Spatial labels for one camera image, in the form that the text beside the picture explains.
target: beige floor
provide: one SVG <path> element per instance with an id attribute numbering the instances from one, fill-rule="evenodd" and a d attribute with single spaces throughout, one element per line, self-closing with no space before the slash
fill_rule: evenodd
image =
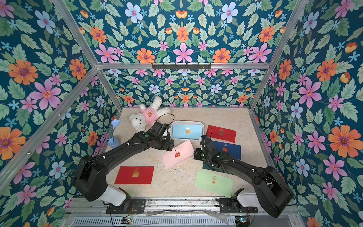
<path id="1" fill-rule="evenodd" d="M 121 125 L 114 131 L 114 136 L 121 143 L 130 139 L 136 132 L 128 119 L 131 114 L 136 112 L 139 112 L 139 109 L 124 109 L 121 114 Z M 175 115 L 175 120 L 200 121 L 205 128 L 208 125 L 214 125 L 237 131 L 236 144 L 241 145 L 242 161 L 264 168 L 267 166 L 247 108 L 173 108 L 171 113 Z M 160 122 L 167 123 L 171 120 L 172 116 L 165 116 L 160 119 Z M 198 147 L 198 143 L 192 144 L 194 149 Z M 154 166 L 154 175 L 150 185 L 115 186 L 126 190 L 131 196 L 135 197 L 220 196 L 194 187 L 197 172 L 203 165 L 202 161 L 196 161 L 191 156 L 169 169 L 165 169 L 161 156 L 164 152 L 149 149 L 120 164 L 120 166 Z M 107 175 L 109 184 L 114 184 L 118 170 L 119 168 L 116 167 Z M 233 178 L 233 193 L 242 187 L 246 188 L 246 190 L 253 189 L 246 181 L 234 175 L 217 174 Z"/>

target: floral wallpaper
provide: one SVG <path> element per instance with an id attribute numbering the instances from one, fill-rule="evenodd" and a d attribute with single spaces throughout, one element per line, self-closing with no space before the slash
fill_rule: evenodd
<path id="1" fill-rule="evenodd" d="M 99 62 L 228 63 L 269 61 L 296 0 L 74 4 L 72 14 Z"/>
<path id="2" fill-rule="evenodd" d="M 362 7 L 310 1 L 255 108 L 308 227 L 363 226 Z"/>
<path id="3" fill-rule="evenodd" d="M 49 1 L 0 0 L 0 37 L 2 169 L 83 78 L 89 64 Z"/>
<path id="4" fill-rule="evenodd" d="M 2 192 L 0 226 L 57 227 L 78 196 L 71 186 L 73 168 L 81 157 L 100 153 L 116 115 L 95 77 Z M 0 130 L 4 135 L 11 128 Z"/>

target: white teddy bear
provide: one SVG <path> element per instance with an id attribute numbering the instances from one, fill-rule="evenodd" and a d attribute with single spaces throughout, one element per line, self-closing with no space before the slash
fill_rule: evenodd
<path id="1" fill-rule="evenodd" d="M 144 104 L 140 104 L 141 113 L 132 114 L 129 117 L 132 126 L 138 132 L 145 131 L 147 125 L 153 125 L 161 115 L 170 113 L 169 107 L 158 110 L 162 102 L 162 99 L 159 96 L 156 96 L 150 107 L 146 108 Z"/>

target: blue envelope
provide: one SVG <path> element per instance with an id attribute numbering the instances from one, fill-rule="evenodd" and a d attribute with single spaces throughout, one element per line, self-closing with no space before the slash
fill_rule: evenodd
<path id="1" fill-rule="evenodd" d="M 203 135 L 203 125 L 173 124 L 173 138 L 199 139 Z"/>

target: envelope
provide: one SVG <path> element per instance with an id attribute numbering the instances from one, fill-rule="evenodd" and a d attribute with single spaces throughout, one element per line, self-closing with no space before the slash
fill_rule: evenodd
<path id="1" fill-rule="evenodd" d="M 194 148 L 190 140 L 176 146 L 172 151 L 167 151 L 162 154 L 165 169 L 183 161 L 184 159 L 192 156 L 194 153 Z"/>

